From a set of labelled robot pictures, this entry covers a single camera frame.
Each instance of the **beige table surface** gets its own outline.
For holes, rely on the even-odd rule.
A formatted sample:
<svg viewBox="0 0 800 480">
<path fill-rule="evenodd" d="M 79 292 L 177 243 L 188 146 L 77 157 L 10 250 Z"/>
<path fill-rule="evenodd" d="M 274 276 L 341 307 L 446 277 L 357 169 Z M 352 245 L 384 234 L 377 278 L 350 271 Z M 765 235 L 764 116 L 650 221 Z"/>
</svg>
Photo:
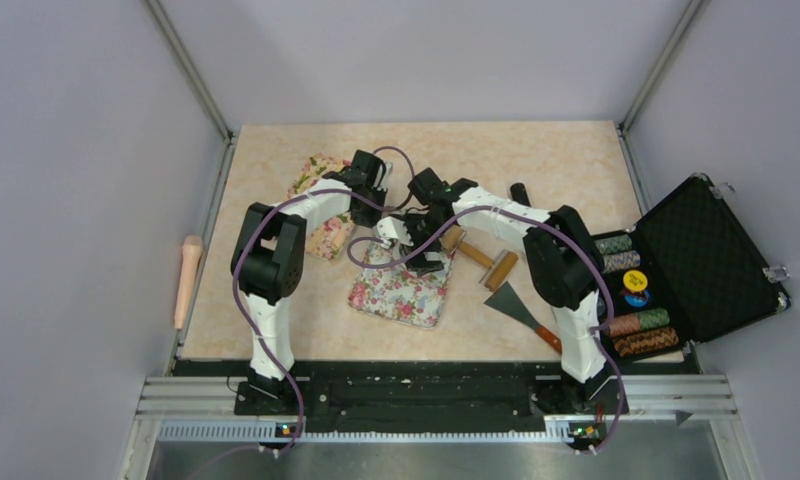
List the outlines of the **beige table surface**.
<svg viewBox="0 0 800 480">
<path fill-rule="evenodd" d="M 351 158 L 356 149 L 395 145 L 417 171 L 432 167 L 444 180 L 477 181 L 508 197 L 523 182 L 533 205 L 579 211 L 592 233 L 621 229 L 639 218 L 635 194 L 612 122 L 405 123 L 245 126 L 208 249 L 183 358 L 249 358 L 250 327 L 231 294 L 229 261 L 247 207 L 285 198 L 308 157 Z M 388 204 L 405 197 L 409 172 L 394 152 Z M 354 236 L 368 234 L 358 228 Z M 467 240 L 495 255 L 505 242 L 471 230 Z M 357 245 L 361 257 L 364 245 Z M 295 358 L 328 360 L 555 361 L 559 355 L 527 327 L 489 309 L 490 295 L 477 282 L 482 267 L 457 256 L 444 313 L 423 329 L 354 311 L 347 295 L 359 267 L 346 256 L 328 262 L 307 255 L 303 279 L 292 297 L 291 345 Z M 556 328 L 550 307 L 530 282 L 525 258 L 508 281 L 536 319 Z M 657 360 L 680 361 L 680 353 Z"/>
</svg>

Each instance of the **case lid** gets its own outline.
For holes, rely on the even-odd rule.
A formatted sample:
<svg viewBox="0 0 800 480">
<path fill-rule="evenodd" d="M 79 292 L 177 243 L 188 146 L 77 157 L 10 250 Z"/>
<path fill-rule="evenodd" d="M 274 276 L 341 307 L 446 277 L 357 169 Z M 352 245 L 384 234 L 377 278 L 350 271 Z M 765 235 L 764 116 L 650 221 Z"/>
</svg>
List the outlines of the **case lid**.
<svg viewBox="0 0 800 480">
<path fill-rule="evenodd" d="M 789 306 L 762 254 L 712 181 L 695 174 L 636 223 L 692 325 L 708 341 Z"/>
</svg>

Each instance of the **floral cushion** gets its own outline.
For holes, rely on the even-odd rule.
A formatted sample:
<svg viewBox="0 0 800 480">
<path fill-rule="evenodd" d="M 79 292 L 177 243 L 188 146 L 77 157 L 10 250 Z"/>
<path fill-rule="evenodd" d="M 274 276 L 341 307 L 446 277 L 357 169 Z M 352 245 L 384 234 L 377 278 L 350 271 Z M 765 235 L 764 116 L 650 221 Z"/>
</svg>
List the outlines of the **floral cushion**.
<svg viewBox="0 0 800 480">
<path fill-rule="evenodd" d="M 345 165 L 350 165 L 347 160 L 317 153 L 309 157 L 309 161 L 300 171 L 297 181 L 288 189 L 288 198 L 299 195 L 317 183 L 320 178 L 333 171 L 341 170 Z M 337 257 L 344 248 L 347 238 L 353 233 L 356 225 L 350 218 L 349 213 L 330 218 L 323 224 L 323 228 L 318 228 L 306 239 L 306 252 L 316 257 L 332 260 Z"/>
<path fill-rule="evenodd" d="M 453 257 L 441 254 L 445 268 L 423 276 L 403 265 L 386 269 L 363 269 L 356 278 L 347 302 L 356 310 L 389 320 L 430 328 L 438 323 L 447 295 L 447 281 Z M 393 260 L 390 251 L 371 244 L 364 261 L 381 264 Z"/>
</svg>

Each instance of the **gray floor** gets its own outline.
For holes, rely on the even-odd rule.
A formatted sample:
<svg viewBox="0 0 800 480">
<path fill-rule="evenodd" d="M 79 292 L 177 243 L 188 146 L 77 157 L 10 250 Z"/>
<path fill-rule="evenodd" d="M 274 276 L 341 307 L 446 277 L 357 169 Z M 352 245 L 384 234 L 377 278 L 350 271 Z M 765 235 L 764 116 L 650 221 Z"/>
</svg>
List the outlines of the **gray floor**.
<svg viewBox="0 0 800 480">
<path fill-rule="evenodd" d="M 149 479 L 184 479 L 220 443 L 160 443 Z M 567 447 L 532 445 L 303 444 L 279 461 L 253 451 L 236 453 L 200 479 L 724 479 L 707 425 L 628 423 L 598 457 L 576 457 Z"/>
</svg>

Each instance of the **white wall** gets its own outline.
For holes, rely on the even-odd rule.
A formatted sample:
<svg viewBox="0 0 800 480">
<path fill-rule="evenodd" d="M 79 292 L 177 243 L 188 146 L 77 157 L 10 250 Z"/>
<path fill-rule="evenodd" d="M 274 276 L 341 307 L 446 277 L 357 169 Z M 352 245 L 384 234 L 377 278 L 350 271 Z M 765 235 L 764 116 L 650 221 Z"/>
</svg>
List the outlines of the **white wall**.
<svg viewBox="0 0 800 480">
<path fill-rule="evenodd" d="M 654 200 L 693 171 L 730 181 L 794 307 L 699 349 L 725 371 L 765 478 L 800 479 L 800 0 L 711 2 L 634 131 Z"/>
<path fill-rule="evenodd" d="M 230 125 L 621 120 L 687 0 L 165 0 Z"/>
<path fill-rule="evenodd" d="M 140 1 L 0 1 L 0 479 L 117 475 L 219 154 Z"/>
</svg>

